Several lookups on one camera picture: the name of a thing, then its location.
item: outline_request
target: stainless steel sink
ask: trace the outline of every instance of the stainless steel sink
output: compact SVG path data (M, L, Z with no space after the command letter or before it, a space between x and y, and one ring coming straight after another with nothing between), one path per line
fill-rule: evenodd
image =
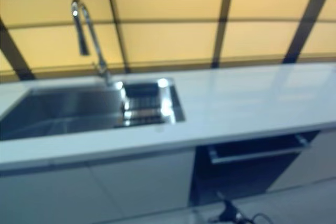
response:
M0 121L0 139L180 121L184 115L171 79L32 89Z

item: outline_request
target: dishwasher handle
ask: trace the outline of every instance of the dishwasher handle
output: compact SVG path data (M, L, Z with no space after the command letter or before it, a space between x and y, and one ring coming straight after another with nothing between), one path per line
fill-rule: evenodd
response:
M300 147L284 148L282 150L250 153L250 154L236 155L236 156L219 157L217 150L213 145L210 145L207 148L208 148L208 153L211 159L211 163L213 165L217 165L217 164L226 164L226 163L232 163L232 162L246 161L246 160L256 159L256 158L261 158L261 157L273 157L273 156L280 156L280 155L290 154L290 153L300 153L310 148L309 142L301 134L295 134L295 139L299 142Z

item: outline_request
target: backsplash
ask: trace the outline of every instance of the backsplash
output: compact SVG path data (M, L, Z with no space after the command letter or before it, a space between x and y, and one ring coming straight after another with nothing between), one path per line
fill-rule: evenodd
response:
M1 82L25 72L26 79L95 74L86 26L91 55L79 55L71 1L0 0L1 36L13 41L1 41ZM336 61L336 0L83 2L112 72Z

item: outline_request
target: faucet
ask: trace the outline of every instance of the faucet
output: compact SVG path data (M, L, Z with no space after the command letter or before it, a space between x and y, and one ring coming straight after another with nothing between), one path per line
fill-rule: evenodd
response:
M93 40L93 44L95 45L95 49L96 49L96 53L98 56L98 65L96 66L95 64L93 64L95 66L95 68L98 71L98 74L100 77L104 78L106 85L110 85L110 78L111 78L111 73L108 70L108 66L106 64L106 61L104 60L104 57L101 53L101 49L96 37L96 33L93 29L93 24L92 24L92 20L90 18L89 15L89 11L86 8L85 4L81 1L81 0L72 0L71 3L71 14L72 17L74 19L74 23L75 23L75 27L77 30L77 34L78 34L78 43L79 43L79 51L80 54L85 56L85 55L89 55L89 49L87 47L86 44L86 40L85 40L85 36L83 33L83 29L82 29L82 25L80 23L80 18L79 18L79 10L82 10L82 13L85 17L85 21L88 24L90 33L91 33L91 37Z

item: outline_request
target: dishwasher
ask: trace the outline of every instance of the dishwasher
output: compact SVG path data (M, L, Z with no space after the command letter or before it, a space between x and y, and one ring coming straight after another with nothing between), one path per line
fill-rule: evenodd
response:
M318 131L199 146L191 205L262 194L300 155Z

